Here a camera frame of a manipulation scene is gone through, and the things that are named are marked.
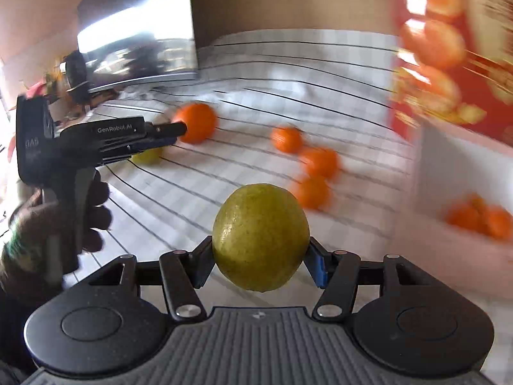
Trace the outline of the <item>gloved left hand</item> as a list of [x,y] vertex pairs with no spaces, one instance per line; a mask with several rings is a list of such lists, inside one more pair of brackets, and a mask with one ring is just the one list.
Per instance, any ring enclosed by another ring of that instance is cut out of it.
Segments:
[[[104,206],[109,196],[109,185],[95,173],[83,220],[83,249],[87,252],[98,252],[104,246],[99,232],[112,223],[112,214]],[[62,281],[45,280],[46,244],[50,236],[58,235],[62,245],[72,249],[74,226],[70,211],[58,202],[44,204],[39,189],[15,210],[11,239],[4,246],[1,260],[1,289],[7,297],[36,307],[63,290]]]

